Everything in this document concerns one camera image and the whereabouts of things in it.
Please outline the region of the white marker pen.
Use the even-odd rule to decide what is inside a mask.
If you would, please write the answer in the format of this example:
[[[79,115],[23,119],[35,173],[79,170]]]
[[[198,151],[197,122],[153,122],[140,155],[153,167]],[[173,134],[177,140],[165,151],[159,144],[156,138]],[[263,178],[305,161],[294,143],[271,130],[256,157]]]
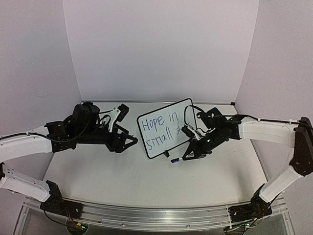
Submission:
[[[190,158],[192,158],[193,156],[194,156],[193,153],[186,154],[185,156],[178,158],[177,161],[178,161],[178,162],[180,162],[180,161],[186,161],[187,159],[190,159]]]

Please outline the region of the blue marker cap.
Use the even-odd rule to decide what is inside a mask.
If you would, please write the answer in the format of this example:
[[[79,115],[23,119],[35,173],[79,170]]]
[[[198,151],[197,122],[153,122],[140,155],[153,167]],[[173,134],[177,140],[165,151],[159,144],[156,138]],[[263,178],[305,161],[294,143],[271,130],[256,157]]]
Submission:
[[[177,162],[179,162],[179,158],[175,158],[171,160],[171,163],[177,163]]]

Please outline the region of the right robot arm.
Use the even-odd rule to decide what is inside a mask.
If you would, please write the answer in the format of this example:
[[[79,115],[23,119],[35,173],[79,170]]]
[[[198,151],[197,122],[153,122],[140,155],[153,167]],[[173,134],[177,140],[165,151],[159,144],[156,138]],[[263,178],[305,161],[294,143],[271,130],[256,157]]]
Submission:
[[[283,169],[269,176],[253,194],[249,203],[232,206],[232,220],[260,218],[272,213],[271,204],[286,188],[313,172],[313,123],[308,117],[299,120],[256,118],[250,115],[224,115],[216,107],[209,111],[197,107],[197,118],[207,130],[193,128],[185,123],[182,132],[189,138],[182,160],[195,160],[212,154],[218,146],[229,140],[248,140],[253,144],[264,169],[270,168],[268,153],[291,152]]]

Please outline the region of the white whiteboard with black frame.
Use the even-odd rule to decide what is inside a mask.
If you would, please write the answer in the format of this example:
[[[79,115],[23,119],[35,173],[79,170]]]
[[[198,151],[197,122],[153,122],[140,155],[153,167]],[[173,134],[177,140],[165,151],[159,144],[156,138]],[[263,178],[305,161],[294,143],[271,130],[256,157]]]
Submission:
[[[186,98],[137,117],[139,132],[149,159],[164,155],[164,151],[169,152],[188,142],[189,138],[181,128],[190,125],[197,129],[192,105],[192,99]]]

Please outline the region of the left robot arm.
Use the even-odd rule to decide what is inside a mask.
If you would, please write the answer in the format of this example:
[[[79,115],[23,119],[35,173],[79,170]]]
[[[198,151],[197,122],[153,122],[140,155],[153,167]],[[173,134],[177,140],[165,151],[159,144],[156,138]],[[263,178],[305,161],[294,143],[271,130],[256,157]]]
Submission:
[[[92,102],[85,101],[77,104],[73,113],[64,120],[1,136],[0,187],[39,201],[44,212],[79,218],[82,204],[64,199],[55,182],[20,173],[7,163],[74,150],[79,144],[104,145],[110,152],[122,153],[138,142],[119,125],[128,112],[129,107],[125,104],[101,111]]]

